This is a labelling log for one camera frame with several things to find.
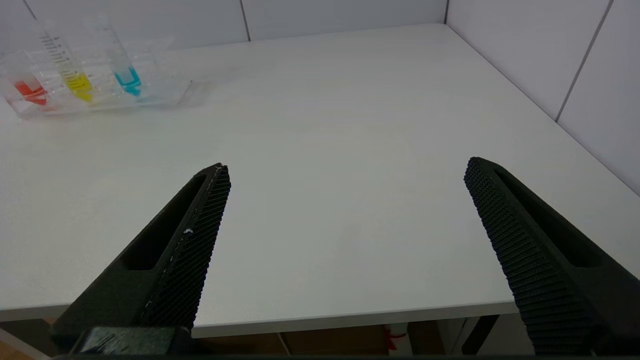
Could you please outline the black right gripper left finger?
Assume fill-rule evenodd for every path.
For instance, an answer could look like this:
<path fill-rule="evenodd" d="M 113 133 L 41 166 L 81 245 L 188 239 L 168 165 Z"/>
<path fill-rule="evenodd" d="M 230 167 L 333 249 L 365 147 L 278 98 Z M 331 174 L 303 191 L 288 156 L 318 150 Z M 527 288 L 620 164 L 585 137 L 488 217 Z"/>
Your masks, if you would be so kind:
<path fill-rule="evenodd" d="M 230 191 L 226 165 L 196 173 L 54 322 L 57 348 L 189 348 Z"/>

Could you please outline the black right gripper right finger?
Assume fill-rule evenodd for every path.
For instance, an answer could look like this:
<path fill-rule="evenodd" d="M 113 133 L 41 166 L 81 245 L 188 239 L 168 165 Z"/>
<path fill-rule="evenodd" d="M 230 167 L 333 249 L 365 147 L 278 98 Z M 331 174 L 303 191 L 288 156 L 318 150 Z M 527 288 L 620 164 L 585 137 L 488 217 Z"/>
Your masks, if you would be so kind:
<path fill-rule="evenodd" d="M 464 174 L 536 354 L 638 354 L 640 283 L 504 167 Z"/>

